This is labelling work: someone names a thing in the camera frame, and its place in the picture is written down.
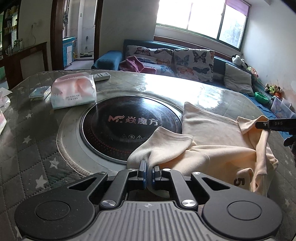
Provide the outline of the cream sweatshirt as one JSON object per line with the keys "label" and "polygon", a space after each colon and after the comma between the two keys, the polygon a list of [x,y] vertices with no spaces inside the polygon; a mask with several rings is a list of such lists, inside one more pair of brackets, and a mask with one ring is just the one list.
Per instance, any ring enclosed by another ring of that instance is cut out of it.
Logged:
{"label": "cream sweatshirt", "polygon": [[179,171],[184,176],[201,172],[265,196],[278,160],[268,144],[270,132],[257,129],[256,120],[232,120],[184,105],[182,132],[158,127],[128,158],[128,168],[147,163],[147,178],[155,166]]}

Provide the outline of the clear plastic storage box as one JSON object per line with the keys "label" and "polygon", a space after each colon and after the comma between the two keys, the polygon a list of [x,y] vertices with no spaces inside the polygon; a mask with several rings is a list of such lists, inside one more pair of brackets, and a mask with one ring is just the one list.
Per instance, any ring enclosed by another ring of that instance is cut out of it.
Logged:
{"label": "clear plastic storage box", "polygon": [[277,118],[295,118],[295,113],[291,111],[279,98],[273,99],[271,112]]}

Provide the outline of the colourful plush toys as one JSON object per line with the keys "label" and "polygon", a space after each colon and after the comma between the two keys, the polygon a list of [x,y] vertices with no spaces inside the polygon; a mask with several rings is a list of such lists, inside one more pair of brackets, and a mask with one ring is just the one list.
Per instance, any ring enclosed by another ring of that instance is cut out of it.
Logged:
{"label": "colourful plush toys", "polygon": [[277,98],[281,99],[282,88],[277,85],[269,85],[268,83],[265,85],[264,91],[271,96],[276,96]]}

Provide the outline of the green plastic bowl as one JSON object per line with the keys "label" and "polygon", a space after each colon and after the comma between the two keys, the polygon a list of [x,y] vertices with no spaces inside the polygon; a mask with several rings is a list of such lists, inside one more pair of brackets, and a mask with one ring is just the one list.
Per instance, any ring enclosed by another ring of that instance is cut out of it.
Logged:
{"label": "green plastic bowl", "polygon": [[260,104],[268,104],[269,103],[269,99],[260,92],[255,92],[254,97],[255,97],[256,101],[259,102]]}

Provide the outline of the black round induction cooktop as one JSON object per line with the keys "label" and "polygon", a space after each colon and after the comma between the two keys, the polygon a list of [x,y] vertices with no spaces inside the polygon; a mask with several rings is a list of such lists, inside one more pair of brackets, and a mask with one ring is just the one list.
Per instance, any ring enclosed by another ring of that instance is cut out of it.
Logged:
{"label": "black round induction cooktop", "polygon": [[79,125],[83,143],[96,155],[126,164],[130,154],[158,127],[182,132],[182,111],[162,100],[116,96],[90,106]]}

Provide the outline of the grey plain cushion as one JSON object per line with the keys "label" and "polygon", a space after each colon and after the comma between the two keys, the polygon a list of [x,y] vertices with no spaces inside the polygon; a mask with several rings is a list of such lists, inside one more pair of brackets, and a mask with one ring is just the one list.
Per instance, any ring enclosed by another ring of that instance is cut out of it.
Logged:
{"label": "grey plain cushion", "polygon": [[251,74],[226,63],[223,81],[227,89],[254,97]]}

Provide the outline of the dark blue sofa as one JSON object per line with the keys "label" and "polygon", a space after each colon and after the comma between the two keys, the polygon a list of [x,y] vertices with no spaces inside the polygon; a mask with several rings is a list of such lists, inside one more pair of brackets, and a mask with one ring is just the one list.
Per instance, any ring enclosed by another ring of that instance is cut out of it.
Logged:
{"label": "dark blue sofa", "polygon": [[108,51],[91,67],[178,77],[227,88],[247,95],[269,119],[293,118],[289,108],[275,98],[271,109],[262,106],[254,89],[256,78],[242,64],[222,59],[213,50],[193,49],[155,41],[125,40],[123,51]]}

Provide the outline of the panda plush toy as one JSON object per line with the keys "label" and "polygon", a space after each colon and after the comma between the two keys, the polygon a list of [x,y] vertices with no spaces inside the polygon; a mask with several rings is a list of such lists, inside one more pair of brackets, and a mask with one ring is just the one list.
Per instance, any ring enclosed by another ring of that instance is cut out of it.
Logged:
{"label": "panda plush toy", "polygon": [[242,69],[248,68],[248,65],[245,63],[245,60],[237,54],[232,56],[232,63]]}

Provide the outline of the white remote control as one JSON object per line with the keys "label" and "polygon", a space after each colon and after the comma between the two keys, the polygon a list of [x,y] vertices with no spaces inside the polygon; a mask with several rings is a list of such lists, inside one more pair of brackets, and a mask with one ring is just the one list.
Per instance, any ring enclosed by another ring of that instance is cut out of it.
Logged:
{"label": "white remote control", "polygon": [[108,72],[100,72],[93,74],[92,76],[95,82],[109,80],[111,78],[111,75]]}

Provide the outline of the butterfly cushion centre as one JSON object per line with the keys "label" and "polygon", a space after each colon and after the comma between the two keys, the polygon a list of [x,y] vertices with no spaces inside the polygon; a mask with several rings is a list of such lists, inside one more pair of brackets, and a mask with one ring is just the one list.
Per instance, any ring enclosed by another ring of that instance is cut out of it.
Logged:
{"label": "butterfly cushion centre", "polygon": [[176,76],[194,81],[212,82],[214,56],[213,50],[175,49],[173,57]]}

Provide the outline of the butterfly cushion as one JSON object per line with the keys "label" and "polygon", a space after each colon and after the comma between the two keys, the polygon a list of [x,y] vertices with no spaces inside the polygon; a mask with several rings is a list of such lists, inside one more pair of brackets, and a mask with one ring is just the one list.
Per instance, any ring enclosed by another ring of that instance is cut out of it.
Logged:
{"label": "butterfly cushion", "polygon": [[176,76],[194,81],[212,82],[214,56],[213,50],[175,49],[173,57]]}
{"label": "butterfly cushion", "polygon": [[135,56],[146,68],[153,68],[157,75],[174,77],[171,69],[173,50],[167,48],[147,48],[143,46],[127,45],[125,56]]}

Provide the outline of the magenta garment on sofa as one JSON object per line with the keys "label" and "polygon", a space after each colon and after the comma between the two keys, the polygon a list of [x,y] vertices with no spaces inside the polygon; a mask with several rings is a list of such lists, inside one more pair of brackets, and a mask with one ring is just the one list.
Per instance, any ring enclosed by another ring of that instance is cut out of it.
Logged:
{"label": "magenta garment on sofa", "polygon": [[119,63],[119,70],[145,74],[157,73],[156,69],[145,67],[135,56],[128,56],[125,60]]}

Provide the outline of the butterfly cushion left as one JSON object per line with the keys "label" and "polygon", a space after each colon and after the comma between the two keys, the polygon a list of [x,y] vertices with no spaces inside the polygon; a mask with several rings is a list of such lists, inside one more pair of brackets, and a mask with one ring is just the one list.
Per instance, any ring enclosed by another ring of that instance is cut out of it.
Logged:
{"label": "butterfly cushion left", "polygon": [[143,46],[127,45],[125,56],[135,56],[146,68],[153,68],[157,75],[174,77],[171,69],[173,50],[167,48],[147,48]]}

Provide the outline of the blue white cabinet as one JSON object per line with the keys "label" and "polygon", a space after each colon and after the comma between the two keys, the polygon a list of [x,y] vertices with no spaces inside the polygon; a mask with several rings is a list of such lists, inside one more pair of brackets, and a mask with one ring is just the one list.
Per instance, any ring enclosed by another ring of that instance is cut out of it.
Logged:
{"label": "blue white cabinet", "polygon": [[63,66],[69,66],[74,60],[74,42],[76,37],[68,37],[62,40]]}

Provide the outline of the window with green frame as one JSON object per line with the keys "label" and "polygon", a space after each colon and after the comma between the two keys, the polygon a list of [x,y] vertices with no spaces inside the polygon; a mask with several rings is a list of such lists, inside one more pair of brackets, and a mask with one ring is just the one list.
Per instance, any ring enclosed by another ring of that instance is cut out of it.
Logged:
{"label": "window with green frame", "polygon": [[159,1],[157,25],[239,50],[250,8],[246,1]]}

